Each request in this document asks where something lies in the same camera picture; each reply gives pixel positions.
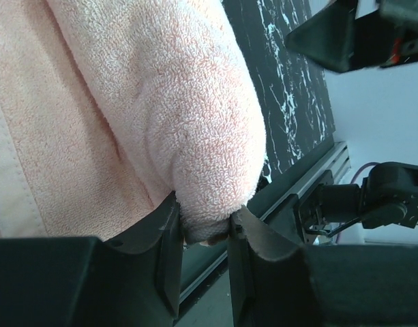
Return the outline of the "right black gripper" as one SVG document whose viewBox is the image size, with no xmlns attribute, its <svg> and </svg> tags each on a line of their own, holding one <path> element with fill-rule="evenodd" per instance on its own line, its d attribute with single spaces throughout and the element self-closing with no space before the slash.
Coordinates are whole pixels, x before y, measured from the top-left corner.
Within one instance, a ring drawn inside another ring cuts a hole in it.
<svg viewBox="0 0 418 327">
<path fill-rule="evenodd" d="M 357 1 L 330 1 L 285 37 L 285 47 L 329 71 L 418 62 L 418 1 L 377 1 L 357 19 Z"/>
</svg>

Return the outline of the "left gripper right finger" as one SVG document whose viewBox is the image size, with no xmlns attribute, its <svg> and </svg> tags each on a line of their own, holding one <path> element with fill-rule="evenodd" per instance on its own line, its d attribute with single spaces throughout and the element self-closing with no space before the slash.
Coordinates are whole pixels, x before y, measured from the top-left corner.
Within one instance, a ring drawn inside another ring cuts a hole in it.
<svg viewBox="0 0 418 327">
<path fill-rule="evenodd" d="M 231 225 L 236 326 L 418 326 L 418 246 L 298 245 L 247 208 Z"/>
</svg>

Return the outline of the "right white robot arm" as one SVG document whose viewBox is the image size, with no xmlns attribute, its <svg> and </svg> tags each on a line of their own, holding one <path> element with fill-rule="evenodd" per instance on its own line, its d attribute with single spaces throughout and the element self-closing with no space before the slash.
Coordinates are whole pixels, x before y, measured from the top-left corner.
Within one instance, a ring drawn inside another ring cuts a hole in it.
<svg viewBox="0 0 418 327">
<path fill-rule="evenodd" d="M 357 17 L 356 1 L 332 1 L 285 38 L 285 46 L 319 66 L 343 74 L 418 62 L 418 1 L 378 1 Z M 305 243 L 331 238 L 360 223 L 366 229 L 418 224 L 418 166 L 372 166 L 362 184 L 316 181 L 294 208 Z"/>
</svg>

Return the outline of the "pink towel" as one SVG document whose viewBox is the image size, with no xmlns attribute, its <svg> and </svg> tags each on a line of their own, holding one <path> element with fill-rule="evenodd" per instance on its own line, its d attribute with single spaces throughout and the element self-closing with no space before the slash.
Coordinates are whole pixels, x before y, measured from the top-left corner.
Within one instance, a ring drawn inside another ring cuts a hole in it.
<svg viewBox="0 0 418 327">
<path fill-rule="evenodd" d="M 220 1 L 0 1 L 0 238 L 109 239 L 175 192 L 214 245 L 265 152 Z"/>
</svg>

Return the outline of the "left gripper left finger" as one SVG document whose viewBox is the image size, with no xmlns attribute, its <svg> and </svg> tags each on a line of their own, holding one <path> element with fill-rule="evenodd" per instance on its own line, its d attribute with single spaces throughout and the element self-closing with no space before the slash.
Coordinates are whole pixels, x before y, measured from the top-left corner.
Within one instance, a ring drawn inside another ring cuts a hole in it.
<svg viewBox="0 0 418 327">
<path fill-rule="evenodd" d="M 183 239 L 174 195 L 103 242 L 0 239 L 0 326 L 171 326 Z"/>
</svg>

